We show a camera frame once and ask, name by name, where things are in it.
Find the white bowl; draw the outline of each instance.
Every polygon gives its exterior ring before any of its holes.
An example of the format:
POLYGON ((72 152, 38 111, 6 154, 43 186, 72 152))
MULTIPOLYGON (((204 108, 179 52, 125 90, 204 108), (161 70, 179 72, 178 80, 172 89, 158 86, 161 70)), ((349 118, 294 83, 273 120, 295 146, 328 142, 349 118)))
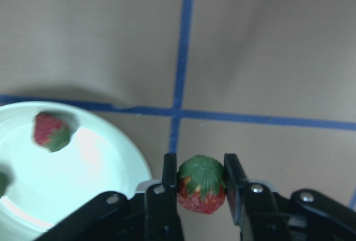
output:
POLYGON ((0 107, 0 171, 11 179, 0 198, 0 240, 34 240, 104 191, 127 198, 151 179, 138 148, 112 124, 78 107, 20 102, 0 107), (33 140, 34 117, 42 111, 73 115, 71 142, 49 152, 33 140))

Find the blue tape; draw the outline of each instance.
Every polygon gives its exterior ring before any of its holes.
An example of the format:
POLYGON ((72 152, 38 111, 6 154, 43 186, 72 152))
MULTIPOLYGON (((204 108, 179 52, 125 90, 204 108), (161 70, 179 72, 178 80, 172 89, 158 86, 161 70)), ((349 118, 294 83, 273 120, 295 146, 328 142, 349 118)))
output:
POLYGON ((173 108, 181 109, 188 61, 190 27, 194 0, 183 0, 173 108))
POLYGON ((355 209, 355 206, 356 206, 356 189, 354 190, 354 193, 353 193, 353 195, 351 197, 349 208, 355 209))
POLYGON ((187 69, 187 61, 189 54, 189 40, 190 40, 190 27, 192 20, 192 8, 194 0, 183 0, 180 22, 180 37, 179 37, 179 49, 176 68, 176 80, 173 96, 173 110, 175 116, 171 120, 171 133, 169 137, 169 153, 177 152, 177 144, 180 130, 179 115, 183 103, 183 94, 185 86, 185 76, 187 69))
POLYGON ((278 126, 316 127, 324 129, 356 131, 356 122, 299 119, 293 117, 275 117, 261 115, 244 115, 223 112, 182 110, 181 117, 191 119, 232 121, 252 124, 269 124, 278 126))
MULTIPOLYGON (((211 112, 211 111, 200 111, 200 110, 168 109, 164 107, 150 107, 150 106, 120 107, 120 106, 115 106, 113 104, 101 103, 101 102, 51 99, 45 97, 0 95, 0 103, 3 104, 11 104, 11 103, 23 102, 23 101, 60 102, 63 104, 77 106, 91 111, 118 112, 118 113, 135 114, 135 115, 142 114, 142 115, 152 115, 152 116, 166 116, 166 117, 175 118, 176 120, 186 118, 186 119, 241 122, 241 123, 249 123, 249 124, 316 127, 316 128, 324 128, 324 129, 356 131, 356 122, 299 119, 293 117, 245 115, 245 114, 233 114, 233 113, 211 112)), ((178 127, 179 125, 180 124, 177 122, 172 123, 171 129, 173 129, 174 132, 178 132, 178 129, 175 129, 174 127, 178 127)))
POLYGON ((177 153, 180 121, 181 118, 179 116, 174 116, 171 120, 171 132, 169 136, 169 149, 168 149, 168 153, 170 154, 177 153))

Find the red strawberry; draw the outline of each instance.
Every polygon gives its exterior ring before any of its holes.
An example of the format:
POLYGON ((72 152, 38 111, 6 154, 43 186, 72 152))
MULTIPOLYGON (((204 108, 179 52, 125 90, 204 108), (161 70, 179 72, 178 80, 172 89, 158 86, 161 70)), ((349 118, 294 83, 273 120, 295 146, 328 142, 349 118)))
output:
POLYGON ((71 131, 68 124, 55 114, 40 112, 36 115, 33 137, 37 144, 55 152, 69 144, 71 131))
POLYGON ((224 167, 217 160, 196 155, 179 167, 177 177, 177 200, 184 208, 211 214, 224 203, 224 167))

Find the green strawberry calyx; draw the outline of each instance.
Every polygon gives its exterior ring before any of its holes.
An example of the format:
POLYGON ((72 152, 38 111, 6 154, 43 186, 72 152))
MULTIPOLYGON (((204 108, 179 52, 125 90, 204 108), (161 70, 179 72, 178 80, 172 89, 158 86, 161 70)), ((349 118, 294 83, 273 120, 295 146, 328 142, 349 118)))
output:
POLYGON ((210 191, 218 195, 221 187, 225 188, 224 167, 216 159, 196 155, 183 162, 177 173, 178 180, 189 178, 185 184, 189 196, 200 191, 200 198, 205 199, 210 191))
POLYGON ((54 129, 48 136, 49 142, 43 144, 43 146, 49 149, 51 152, 59 151, 69 144, 70 139, 70 130, 68 127, 63 126, 60 129, 54 129))

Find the bolt head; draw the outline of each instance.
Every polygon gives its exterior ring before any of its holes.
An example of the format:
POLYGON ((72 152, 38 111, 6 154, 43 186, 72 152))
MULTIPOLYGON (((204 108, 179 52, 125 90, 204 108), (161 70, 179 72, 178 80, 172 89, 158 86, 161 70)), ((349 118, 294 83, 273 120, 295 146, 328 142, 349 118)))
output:
POLYGON ((106 203, 111 205, 111 204, 115 204, 116 202, 118 202, 120 199, 120 197, 118 196, 118 194, 113 194, 112 196, 109 196, 106 199, 106 203))
POLYGON ((251 185, 251 191, 254 193, 262 193, 263 192, 263 186, 260 184, 253 184, 251 185))
POLYGON ((300 199, 304 202, 313 202, 314 196, 309 192, 301 192, 300 199))
POLYGON ((165 188, 162 184, 160 184, 154 188, 154 193, 157 195, 162 194, 164 192, 165 192, 165 188))

